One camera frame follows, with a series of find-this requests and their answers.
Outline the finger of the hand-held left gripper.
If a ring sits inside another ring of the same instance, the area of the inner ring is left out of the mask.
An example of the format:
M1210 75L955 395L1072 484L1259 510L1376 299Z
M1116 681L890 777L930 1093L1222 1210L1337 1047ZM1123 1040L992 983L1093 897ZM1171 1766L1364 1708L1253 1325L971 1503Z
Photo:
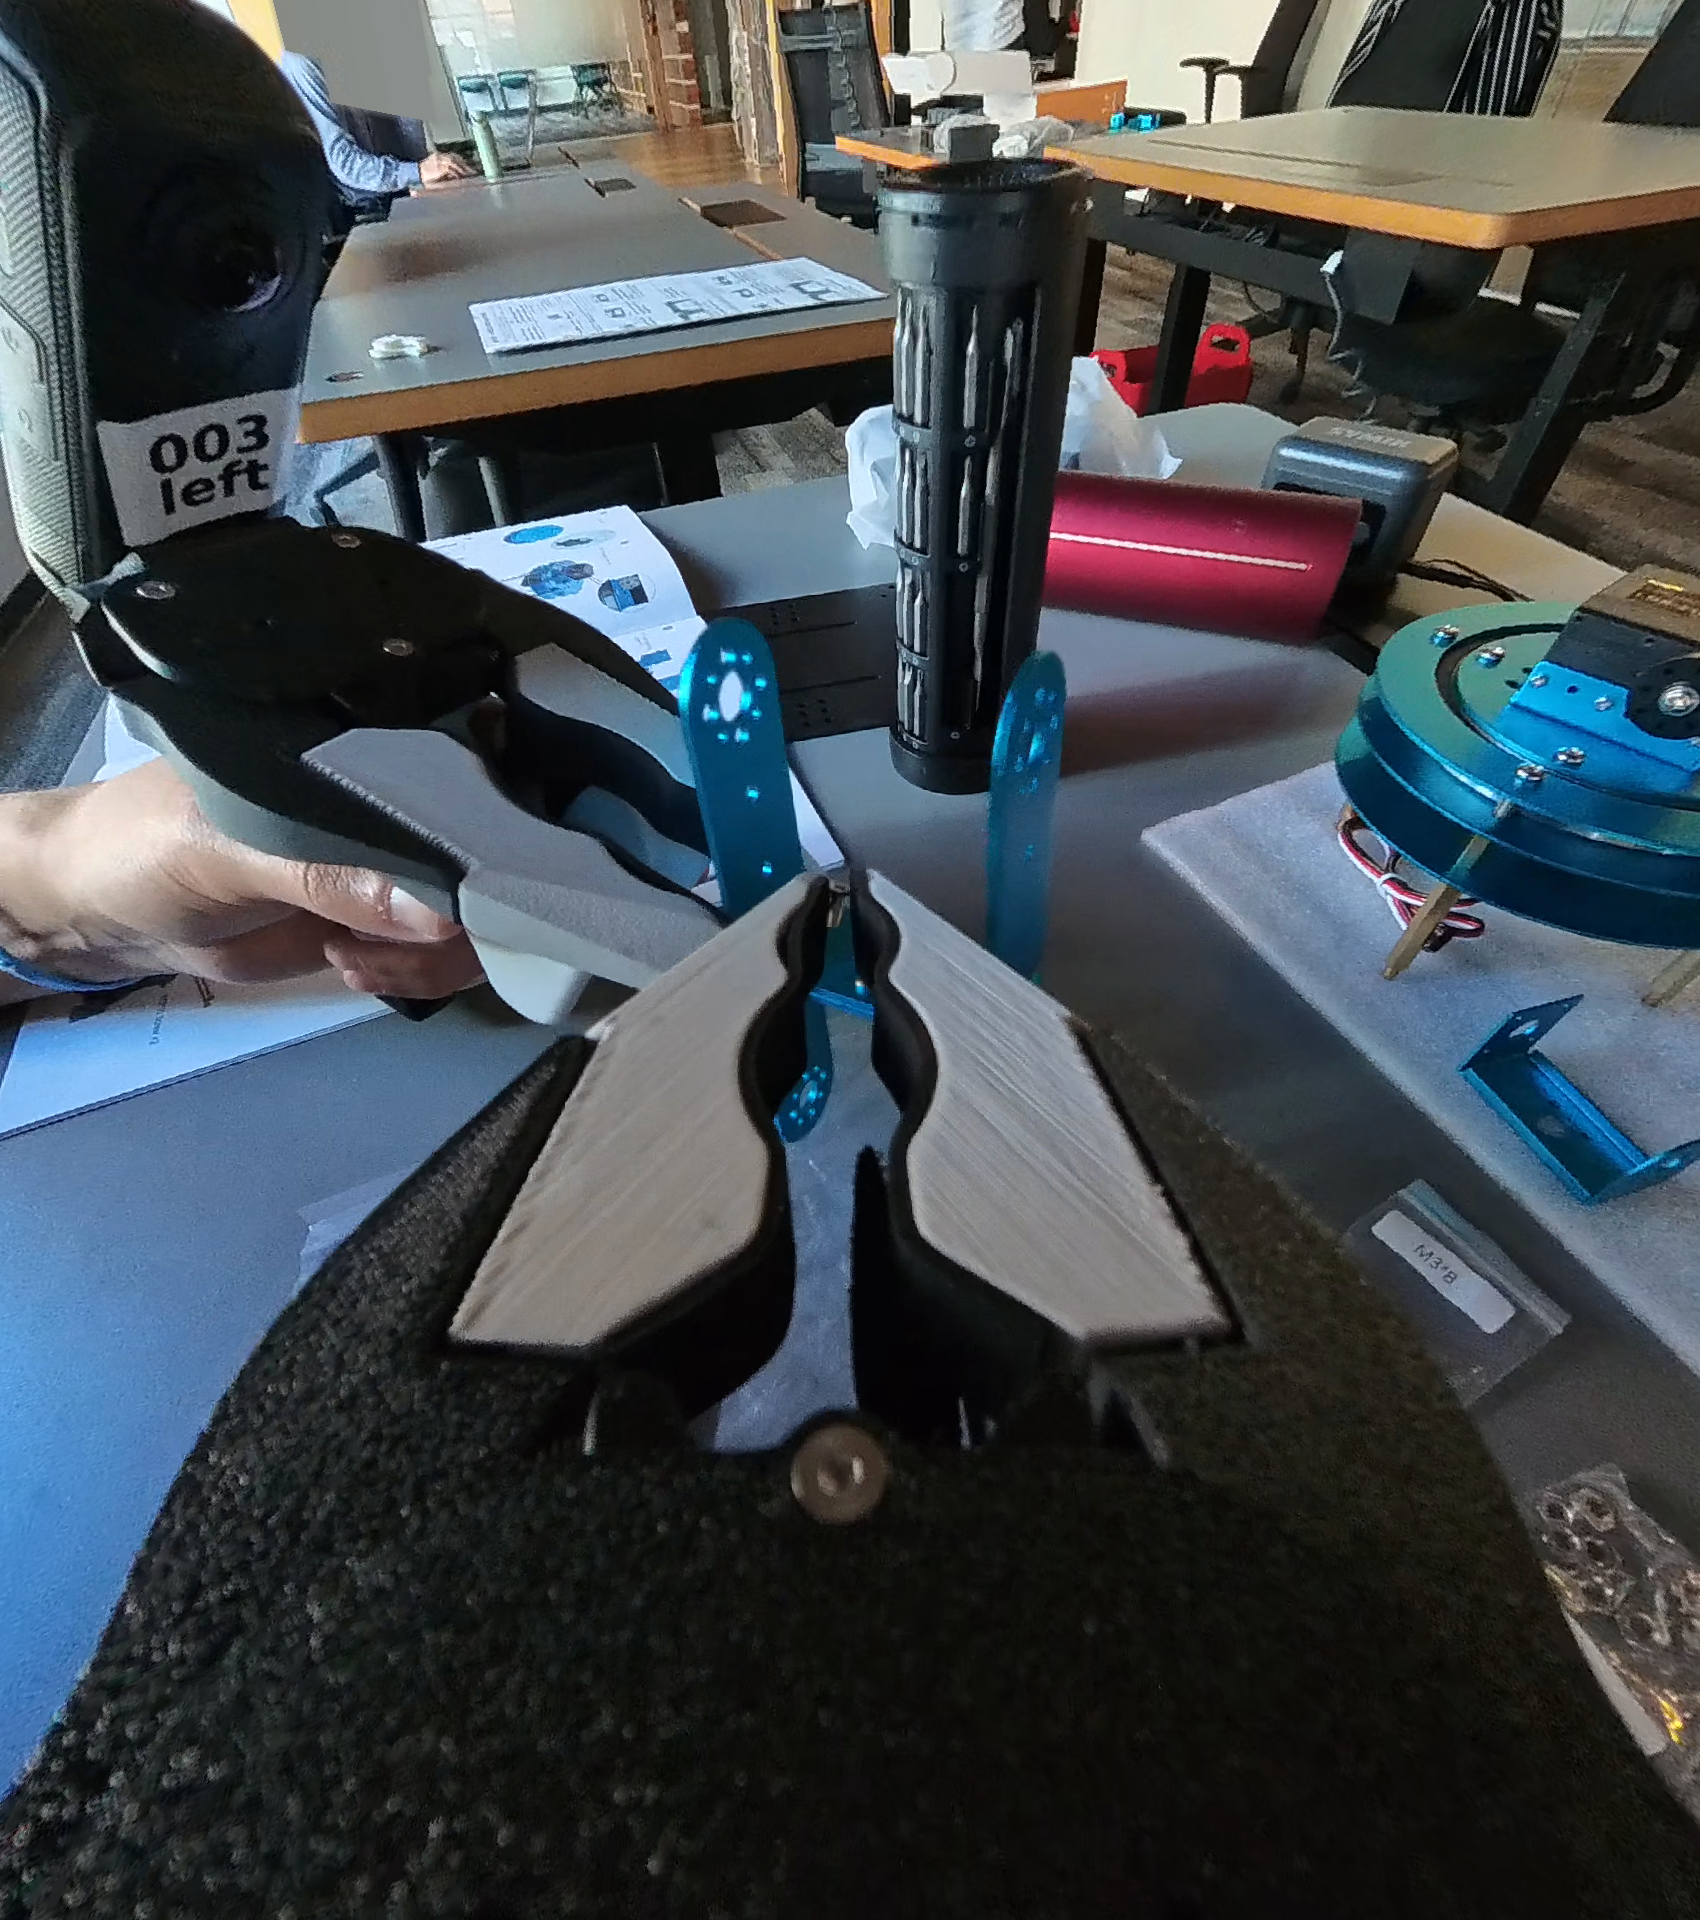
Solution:
M526 1019L563 1024L592 977L642 989L718 933L702 901L524 809L443 731L350 729L305 764L452 856L457 911L485 975Z
M631 660L492 656L486 861L555 874L555 829L586 834L652 883L702 883L710 856L685 725Z

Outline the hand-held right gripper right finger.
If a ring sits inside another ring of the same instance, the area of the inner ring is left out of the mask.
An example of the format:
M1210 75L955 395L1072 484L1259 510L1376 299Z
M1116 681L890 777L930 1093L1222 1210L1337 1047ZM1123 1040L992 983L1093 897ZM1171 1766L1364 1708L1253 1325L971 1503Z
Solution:
M1093 1349L1226 1332L1067 1008L889 876L855 921L913 1237Z

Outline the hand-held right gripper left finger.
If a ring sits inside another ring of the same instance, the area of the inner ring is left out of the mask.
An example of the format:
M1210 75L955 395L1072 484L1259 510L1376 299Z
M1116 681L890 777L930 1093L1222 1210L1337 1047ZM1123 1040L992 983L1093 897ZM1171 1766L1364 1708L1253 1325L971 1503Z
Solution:
M622 1004L450 1332L604 1352L717 1284L770 1221L775 1118L808 1063L832 887L801 876Z

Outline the blue H-shaped metal bracket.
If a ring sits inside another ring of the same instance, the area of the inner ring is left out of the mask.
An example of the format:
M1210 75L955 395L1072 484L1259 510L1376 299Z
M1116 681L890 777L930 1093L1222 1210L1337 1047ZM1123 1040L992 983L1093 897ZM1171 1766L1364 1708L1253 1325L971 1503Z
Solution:
M1009 683L990 757L986 948L1031 979L1049 940L1067 686L1064 662L1054 651L1034 651ZM720 905L742 917L807 868L782 690L767 636L740 618L710 624L688 654L677 695ZM808 1136L831 1100L835 1049L827 1005L861 1017L874 1013L843 907L807 1004L807 1065L775 1114L787 1142Z

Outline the clear plastic bag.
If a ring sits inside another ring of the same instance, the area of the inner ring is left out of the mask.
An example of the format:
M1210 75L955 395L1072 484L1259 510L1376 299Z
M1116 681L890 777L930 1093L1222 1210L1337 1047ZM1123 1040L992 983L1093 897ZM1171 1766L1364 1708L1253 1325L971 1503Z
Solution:
M857 1404L853 1362L855 1175L874 1131L827 1120L787 1150L797 1284L788 1329L742 1386L697 1416L712 1452L762 1452L805 1420Z

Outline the white foam sheet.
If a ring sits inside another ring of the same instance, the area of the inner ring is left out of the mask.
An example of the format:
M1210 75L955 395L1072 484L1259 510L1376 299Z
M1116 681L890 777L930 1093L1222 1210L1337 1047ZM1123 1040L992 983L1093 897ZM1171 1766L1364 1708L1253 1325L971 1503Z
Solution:
M1487 933L1383 977L1396 927L1338 850L1343 790L1327 764L1168 818L1145 846L1559 1236L1700 1373L1700 1161L1590 1206L1463 1077L1523 1005L1583 996L1540 1049L1636 1144L1700 1137L1700 977L1658 1009L1652 948L1487 909Z

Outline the white instruction booklet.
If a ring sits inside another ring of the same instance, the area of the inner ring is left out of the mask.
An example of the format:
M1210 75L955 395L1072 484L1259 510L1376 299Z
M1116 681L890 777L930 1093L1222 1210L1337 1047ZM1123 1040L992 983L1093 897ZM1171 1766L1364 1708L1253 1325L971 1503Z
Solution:
M702 616L678 562L628 506L434 539L437 551L610 638L674 695ZM217 983L171 975L29 1008L0 1077L0 1140L232 1062L377 1019L370 996L311 974Z

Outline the group of small zip bags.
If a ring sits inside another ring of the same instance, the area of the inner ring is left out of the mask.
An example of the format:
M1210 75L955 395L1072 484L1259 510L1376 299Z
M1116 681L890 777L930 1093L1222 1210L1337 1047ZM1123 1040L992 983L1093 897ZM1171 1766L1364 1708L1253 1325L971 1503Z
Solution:
M1343 1243L1414 1322L1465 1406L1511 1381L1569 1325L1426 1181L1366 1212ZM1525 1490L1518 1509L1600 1691L1700 1824L1700 1559L1612 1462Z

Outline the blue round base with servo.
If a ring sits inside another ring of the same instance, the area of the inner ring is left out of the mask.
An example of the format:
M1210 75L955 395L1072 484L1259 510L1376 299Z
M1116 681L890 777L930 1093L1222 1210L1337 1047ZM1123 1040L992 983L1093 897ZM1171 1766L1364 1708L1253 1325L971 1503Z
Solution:
M1700 948L1700 578L1472 605L1383 647L1337 750L1368 828L1454 891Z

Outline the red metal cylinder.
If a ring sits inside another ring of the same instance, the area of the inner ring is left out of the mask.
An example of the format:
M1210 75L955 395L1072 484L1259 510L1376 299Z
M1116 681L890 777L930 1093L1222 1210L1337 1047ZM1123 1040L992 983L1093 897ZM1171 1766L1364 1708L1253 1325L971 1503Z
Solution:
M1049 610L1313 643L1362 513L1340 494L1063 472L1042 600Z

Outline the white crumpled plastic bag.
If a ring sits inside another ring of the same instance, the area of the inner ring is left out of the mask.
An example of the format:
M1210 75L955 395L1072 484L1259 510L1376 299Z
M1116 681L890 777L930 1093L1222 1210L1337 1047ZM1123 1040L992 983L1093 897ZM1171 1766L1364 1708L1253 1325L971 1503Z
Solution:
M894 546L898 436L892 405L873 405L846 431L850 507L846 523L864 550ZM1061 472L1126 477L1171 477L1178 456L1164 434L1121 398L1116 384L1093 355L1070 362L1063 417Z

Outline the black cylindrical screwdriver set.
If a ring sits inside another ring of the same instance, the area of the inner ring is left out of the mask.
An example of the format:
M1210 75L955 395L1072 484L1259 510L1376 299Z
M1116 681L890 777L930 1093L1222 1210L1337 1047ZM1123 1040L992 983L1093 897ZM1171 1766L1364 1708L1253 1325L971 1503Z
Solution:
M1052 157L889 171L896 292L892 762L946 795L988 788L1009 683L1038 630L1089 176Z

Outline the grey power adapter box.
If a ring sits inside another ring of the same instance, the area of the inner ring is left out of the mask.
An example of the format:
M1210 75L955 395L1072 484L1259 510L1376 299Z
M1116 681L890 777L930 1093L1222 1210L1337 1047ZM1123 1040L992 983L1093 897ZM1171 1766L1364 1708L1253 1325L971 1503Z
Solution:
M1272 445L1262 485L1355 499L1343 589L1386 591L1414 562L1463 461L1460 443L1366 420L1318 415Z

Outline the white box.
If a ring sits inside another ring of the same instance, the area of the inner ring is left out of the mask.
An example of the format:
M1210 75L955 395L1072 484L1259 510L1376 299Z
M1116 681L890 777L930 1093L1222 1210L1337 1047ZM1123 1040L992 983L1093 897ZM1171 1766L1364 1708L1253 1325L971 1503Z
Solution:
M911 99L935 99L955 94L1024 95L1034 89L1031 53L1017 50L920 53L892 52L881 58L892 91Z

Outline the blue long U bracket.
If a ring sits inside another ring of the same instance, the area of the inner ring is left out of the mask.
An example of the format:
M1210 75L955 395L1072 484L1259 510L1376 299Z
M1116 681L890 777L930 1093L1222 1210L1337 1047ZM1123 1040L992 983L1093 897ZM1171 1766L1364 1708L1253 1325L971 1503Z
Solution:
M1583 998L1573 993L1514 1009L1463 1062L1460 1074L1576 1197L1607 1203L1699 1164L1700 1137L1648 1151L1539 1049Z

